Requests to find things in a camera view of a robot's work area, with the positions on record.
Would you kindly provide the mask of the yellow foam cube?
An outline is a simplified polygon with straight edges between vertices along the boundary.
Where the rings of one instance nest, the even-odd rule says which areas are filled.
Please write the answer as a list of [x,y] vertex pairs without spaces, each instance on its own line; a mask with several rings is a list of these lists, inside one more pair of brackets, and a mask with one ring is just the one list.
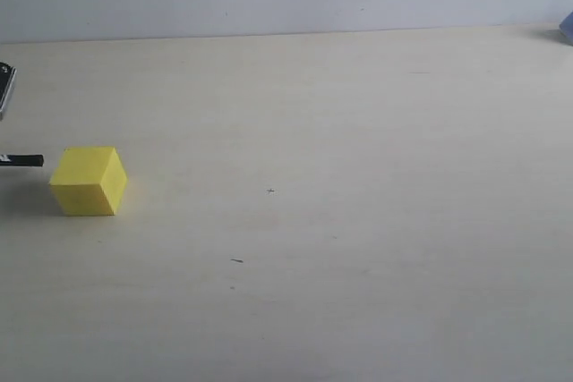
[[67,216],[116,215],[126,184],[127,174],[114,147],[65,149],[49,181]]

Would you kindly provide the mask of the black and white whiteboard marker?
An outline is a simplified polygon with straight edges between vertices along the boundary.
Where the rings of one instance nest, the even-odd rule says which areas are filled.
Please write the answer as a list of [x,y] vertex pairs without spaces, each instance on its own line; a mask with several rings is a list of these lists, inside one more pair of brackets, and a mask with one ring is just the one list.
[[0,155],[0,166],[42,167],[43,165],[42,155]]

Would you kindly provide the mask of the white folded paper card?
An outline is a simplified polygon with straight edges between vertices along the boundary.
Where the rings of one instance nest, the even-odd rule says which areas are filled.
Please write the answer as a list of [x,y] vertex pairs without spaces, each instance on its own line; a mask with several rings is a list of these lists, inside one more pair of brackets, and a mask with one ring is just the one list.
[[573,45],[573,13],[570,13],[565,17],[559,26],[560,33],[565,38],[565,40]]

